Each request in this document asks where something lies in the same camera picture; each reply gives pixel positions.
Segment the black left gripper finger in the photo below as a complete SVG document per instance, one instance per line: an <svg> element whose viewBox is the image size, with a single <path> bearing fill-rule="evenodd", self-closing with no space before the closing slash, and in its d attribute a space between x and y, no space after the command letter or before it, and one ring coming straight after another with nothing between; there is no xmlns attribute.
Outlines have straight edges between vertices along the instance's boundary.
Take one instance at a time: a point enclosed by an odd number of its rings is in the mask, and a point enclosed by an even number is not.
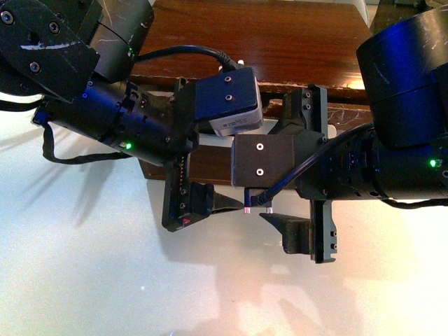
<svg viewBox="0 0 448 336"><path fill-rule="evenodd" d="M261 213L260 217L265 219L281 234L281 245L285 253L311 253L309 219L278 213Z"/></svg>

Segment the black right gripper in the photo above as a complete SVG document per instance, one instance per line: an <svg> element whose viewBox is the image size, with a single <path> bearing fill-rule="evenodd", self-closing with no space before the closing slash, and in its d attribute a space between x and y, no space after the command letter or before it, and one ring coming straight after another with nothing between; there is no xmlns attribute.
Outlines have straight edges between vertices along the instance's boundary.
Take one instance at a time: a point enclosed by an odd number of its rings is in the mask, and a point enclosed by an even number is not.
<svg viewBox="0 0 448 336"><path fill-rule="evenodd" d="M327 90L309 85L283 96L283 115L271 133L294 138L295 164L301 165L327 142ZM320 182L320 164L314 163L291 186L310 201L311 256L315 263L331 263L337 252L337 229L332 218L332 202Z"/></svg>

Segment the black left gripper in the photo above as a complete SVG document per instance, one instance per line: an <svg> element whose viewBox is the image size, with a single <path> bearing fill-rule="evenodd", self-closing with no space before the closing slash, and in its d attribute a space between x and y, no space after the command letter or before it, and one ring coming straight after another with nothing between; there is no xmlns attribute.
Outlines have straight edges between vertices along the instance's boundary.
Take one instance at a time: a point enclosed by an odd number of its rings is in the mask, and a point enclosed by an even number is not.
<svg viewBox="0 0 448 336"><path fill-rule="evenodd" d="M165 186L162 226L175 232L204 220L211 214L238 211L244 204L214 192L211 184L190 181L190 153L179 153L164 165Z"/></svg>

